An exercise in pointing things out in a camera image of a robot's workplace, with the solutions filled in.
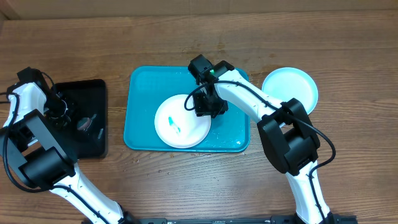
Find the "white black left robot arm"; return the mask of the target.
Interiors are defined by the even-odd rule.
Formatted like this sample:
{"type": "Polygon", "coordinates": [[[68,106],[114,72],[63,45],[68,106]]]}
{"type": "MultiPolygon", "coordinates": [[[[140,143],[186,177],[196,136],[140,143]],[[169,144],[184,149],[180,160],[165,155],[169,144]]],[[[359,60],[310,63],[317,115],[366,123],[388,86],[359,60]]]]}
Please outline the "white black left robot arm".
{"type": "Polygon", "coordinates": [[[31,67],[17,77],[5,93],[10,109],[1,128],[1,158],[9,180],[24,192],[59,195],[88,223],[135,223],[78,165],[81,159],[102,159],[108,152],[105,82],[54,83],[31,67]]]}

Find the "yellow plate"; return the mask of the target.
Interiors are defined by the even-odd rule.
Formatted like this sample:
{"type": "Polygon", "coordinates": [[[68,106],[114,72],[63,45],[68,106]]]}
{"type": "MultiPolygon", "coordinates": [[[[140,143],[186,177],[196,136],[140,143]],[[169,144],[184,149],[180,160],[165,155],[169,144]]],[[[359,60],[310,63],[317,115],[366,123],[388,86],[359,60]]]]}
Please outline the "yellow plate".
{"type": "Polygon", "coordinates": [[[305,111],[307,114],[310,114],[316,107],[318,103],[318,95],[307,95],[304,97],[302,104],[304,105],[305,111]]]}

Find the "light blue plate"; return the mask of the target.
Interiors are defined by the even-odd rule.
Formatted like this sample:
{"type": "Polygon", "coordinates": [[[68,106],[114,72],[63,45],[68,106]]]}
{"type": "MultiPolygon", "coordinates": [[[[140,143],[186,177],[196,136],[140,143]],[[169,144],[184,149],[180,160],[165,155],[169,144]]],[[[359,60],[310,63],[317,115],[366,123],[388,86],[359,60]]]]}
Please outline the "light blue plate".
{"type": "Polygon", "coordinates": [[[261,90],[274,98],[289,101],[296,98],[301,103],[307,95],[318,95],[318,88],[313,78],[298,68],[278,68],[265,78],[261,90]]]}

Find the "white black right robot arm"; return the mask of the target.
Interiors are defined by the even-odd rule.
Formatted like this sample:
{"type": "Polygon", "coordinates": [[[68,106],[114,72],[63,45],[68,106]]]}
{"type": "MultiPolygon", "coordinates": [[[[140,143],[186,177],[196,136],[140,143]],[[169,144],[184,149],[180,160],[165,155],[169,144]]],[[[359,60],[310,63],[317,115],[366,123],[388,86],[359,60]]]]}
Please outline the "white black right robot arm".
{"type": "Polygon", "coordinates": [[[198,88],[189,94],[198,117],[215,118],[232,103],[257,124],[268,161],[285,174],[296,203],[299,223],[330,223],[332,213],[326,205],[317,169],[317,150],[325,135],[314,128],[301,102],[281,101],[249,83],[228,62],[213,65],[204,56],[191,60],[188,71],[198,88]]]}

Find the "white plate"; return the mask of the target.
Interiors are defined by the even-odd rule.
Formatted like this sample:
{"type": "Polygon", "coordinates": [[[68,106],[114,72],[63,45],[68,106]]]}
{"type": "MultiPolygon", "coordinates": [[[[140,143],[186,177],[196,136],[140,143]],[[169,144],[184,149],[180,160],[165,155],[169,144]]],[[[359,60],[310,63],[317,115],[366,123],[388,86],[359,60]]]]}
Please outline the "white plate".
{"type": "Polygon", "coordinates": [[[187,149],[201,143],[211,128],[210,116],[197,116],[195,111],[186,110],[193,106],[187,94],[167,98],[157,109],[154,118],[155,131],[167,145],[177,149],[187,149]]]}

